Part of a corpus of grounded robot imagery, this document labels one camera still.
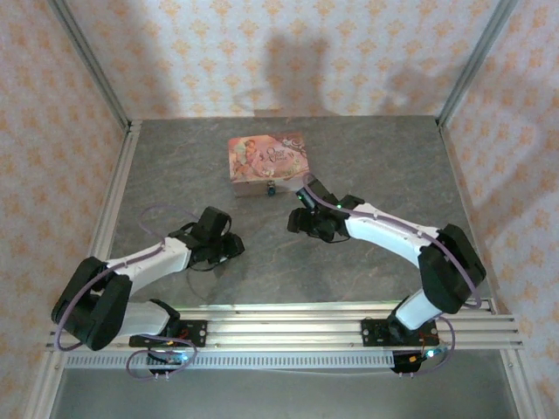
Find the pink decorated keepsake box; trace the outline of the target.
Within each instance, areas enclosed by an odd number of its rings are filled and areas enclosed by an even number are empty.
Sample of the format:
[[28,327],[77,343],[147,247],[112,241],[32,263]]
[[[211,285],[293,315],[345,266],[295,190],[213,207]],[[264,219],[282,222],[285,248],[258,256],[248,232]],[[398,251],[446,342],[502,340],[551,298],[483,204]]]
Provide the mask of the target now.
[[228,141],[229,173],[235,196],[268,196],[266,185],[275,182],[276,195],[296,192],[309,171],[307,148],[300,133],[262,134]]

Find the black base electronics board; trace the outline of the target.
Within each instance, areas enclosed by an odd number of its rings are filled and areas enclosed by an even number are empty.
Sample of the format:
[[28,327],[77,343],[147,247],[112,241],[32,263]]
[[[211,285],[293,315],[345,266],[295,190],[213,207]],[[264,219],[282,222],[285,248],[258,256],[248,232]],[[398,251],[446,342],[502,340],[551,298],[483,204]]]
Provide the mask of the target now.
[[[424,351],[420,350],[401,350],[393,352],[394,366],[390,368],[392,372],[400,377],[410,378],[430,374],[441,369],[448,361],[449,351],[447,349],[433,348]],[[423,365],[439,358],[437,364],[433,364],[427,369]]]
[[148,350],[148,371],[153,376],[163,375],[165,378],[176,375],[189,367],[197,358],[197,352],[158,352]]

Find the aluminium frame cross beam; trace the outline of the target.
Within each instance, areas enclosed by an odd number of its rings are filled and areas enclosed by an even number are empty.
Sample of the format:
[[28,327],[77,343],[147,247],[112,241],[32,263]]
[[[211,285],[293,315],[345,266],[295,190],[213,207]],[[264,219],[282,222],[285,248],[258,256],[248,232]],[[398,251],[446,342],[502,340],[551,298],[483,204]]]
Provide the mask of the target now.
[[[393,303],[306,303],[213,305],[180,309],[183,319],[207,322],[206,352],[360,351],[361,322],[384,319]],[[478,310],[462,309],[438,320],[435,334],[458,350],[522,349],[523,339],[511,314],[497,314],[492,301]]]

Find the aluminium table side rail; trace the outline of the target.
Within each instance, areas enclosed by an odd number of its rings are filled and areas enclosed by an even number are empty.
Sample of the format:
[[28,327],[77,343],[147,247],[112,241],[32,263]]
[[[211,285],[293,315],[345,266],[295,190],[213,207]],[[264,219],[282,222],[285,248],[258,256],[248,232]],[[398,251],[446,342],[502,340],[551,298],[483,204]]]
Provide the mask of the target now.
[[88,254],[101,260],[108,259],[111,253],[122,198],[128,182],[142,123],[143,120],[133,120],[126,132],[93,232]]

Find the aluminium frame leg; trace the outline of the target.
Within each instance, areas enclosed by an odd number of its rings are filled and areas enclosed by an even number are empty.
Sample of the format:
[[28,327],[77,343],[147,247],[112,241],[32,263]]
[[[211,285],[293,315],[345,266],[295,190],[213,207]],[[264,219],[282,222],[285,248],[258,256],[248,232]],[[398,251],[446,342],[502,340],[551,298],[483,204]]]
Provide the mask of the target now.
[[500,356],[519,419],[545,419],[524,353],[518,349],[503,349]]
[[24,419],[50,418],[65,363],[66,355],[60,351],[47,350],[43,353]]

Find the aluminium frame post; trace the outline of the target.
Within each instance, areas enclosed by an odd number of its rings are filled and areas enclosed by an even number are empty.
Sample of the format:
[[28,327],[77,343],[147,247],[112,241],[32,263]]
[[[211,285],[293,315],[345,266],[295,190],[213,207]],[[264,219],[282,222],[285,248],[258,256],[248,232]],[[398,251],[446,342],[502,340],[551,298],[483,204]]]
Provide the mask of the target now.
[[436,119],[440,129],[448,125],[518,2],[519,0],[499,0],[497,3]]
[[119,126],[127,132],[131,121],[119,101],[115,90],[112,88],[107,75],[103,71],[99,60],[95,56],[93,49],[88,42],[86,35],[82,31],[78,21],[73,15],[67,0],[46,0],[53,14],[60,22],[62,29],[68,36],[74,50],[88,70],[97,86],[101,96],[107,103],[111,114],[116,119]]

